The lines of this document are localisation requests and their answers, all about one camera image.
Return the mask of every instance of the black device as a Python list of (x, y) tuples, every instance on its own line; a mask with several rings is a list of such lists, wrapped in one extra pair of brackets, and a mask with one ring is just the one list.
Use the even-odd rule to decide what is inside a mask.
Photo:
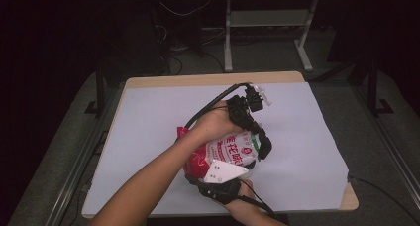
[[(205, 107), (203, 107), (188, 121), (188, 123), (184, 127), (186, 129), (189, 129), (189, 127), (191, 127), (191, 125), (199, 117), (201, 117), (209, 111), (212, 111), (213, 106), (217, 102), (222, 100), (224, 97), (232, 93), (240, 86), (246, 87), (246, 96), (240, 97), (239, 95), (235, 95), (226, 101), (229, 118), (234, 124), (238, 125), (239, 127), (251, 131), (254, 135), (258, 135), (259, 140), (261, 142), (258, 159), (264, 160), (271, 151), (272, 145), (270, 139), (266, 136), (265, 130), (254, 120), (254, 118), (250, 114), (250, 112), (256, 112), (263, 109), (263, 97), (258, 91), (256, 91), (256, 89), (252, 86), (251, 83), (240, 83), (232, 85), (222, 94), (220, 94), (210, 103), (208, 103)], [(254, 165), (255, 162), (246, 166), (246, 168), (251, 169), (254, 167)], [(238, 196), (239, 189), (241, 188), (241, 183), (238, 178), (234, 178), (222, 184), (204, 183), (190, 175), (186, 175), (185, 178), (189, 181), (189, 183), (196, 185), (198, 187), (199, 192), (203, 196), (212, 198), (223, 204), (227, 204), (234, 199), (241, 198)], [(254, 202), (254, 204), (258, 206), (259, 202), (255, 200)]]

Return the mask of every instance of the white tag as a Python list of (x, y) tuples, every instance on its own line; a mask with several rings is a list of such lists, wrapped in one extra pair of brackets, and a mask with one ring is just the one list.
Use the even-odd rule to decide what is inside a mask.
[(213, 160), (209, 171), (204, 176), (206, 183), (224, 183), (236, 177), (239, 177), (249, 170), (240, 166)]

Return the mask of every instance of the metal stand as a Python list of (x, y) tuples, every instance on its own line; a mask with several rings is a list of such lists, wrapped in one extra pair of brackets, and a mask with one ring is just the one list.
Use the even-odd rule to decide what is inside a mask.
[(305, 45), (306, 37), (308, 36), (308, 33), (309, 33), (309, 29), (311, 28), (312, 19), (314, 17), (317, 4), (318, 4), (318, 0), (312, 0), (311, 6), (309, 8), (309, 12), (305, 19), (303, 34), (299, 40), (294, 41), (297, 52), (299, 53), (299, 56), (300, 56), (300, 60), (302, 61), (302, 64), (303, 64), (303, 68), (305, 68), (305, 70), (308, 72), (312, 72), (313, 68), (312, 68), (311, 62), (309, 61), (309, 57), (306, 54), (304, 45)]
[(306, 71), (313, 70), (308, 55), (304, 49), (306, 37), (312, 24), (318, 0), (312, 0), (309, 9), (302, 10), (262, 10), (262, 11), (232, 11), (231, 1), (226, 5), (226, 40), (225, 40), (225, 72), (232, 72), (231, 27), (254, 26), (302, 26), (303, 33), (295, 46)]

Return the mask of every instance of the hand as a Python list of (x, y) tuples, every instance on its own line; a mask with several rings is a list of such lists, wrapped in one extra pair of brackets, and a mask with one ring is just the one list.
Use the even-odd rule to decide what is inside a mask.
[(199, 130), (204, 134), (205, 142), (243, 131), (229, 119), (226, 101), (219, 101), (214, 105), (213, 110), (201, 116), (191, 130)]

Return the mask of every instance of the dark background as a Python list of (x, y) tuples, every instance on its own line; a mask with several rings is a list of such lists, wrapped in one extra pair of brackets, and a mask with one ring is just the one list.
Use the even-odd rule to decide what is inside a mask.
[[(338, 31), (330, 60), (345, 61), (361, 52), (375, 57), (420, 115), (418, 3), (320, 0), (313, 28)], [(210, 5), (223, 12), (218, 4)], [(0, 0), (1, 225), (13, 213), (77, 91), (98, 66), (105, 66), (110, 82), (164, 73), (158, 54), (164, 51), (155, 42), (150, 7), (142, 0)], [(174, 27), (184, 22), (161, 15)], [(212, 19), (205, 14), (187, 19), (195, 24), (189, 34), (206, 22), (197, 21), (203, 17)]]

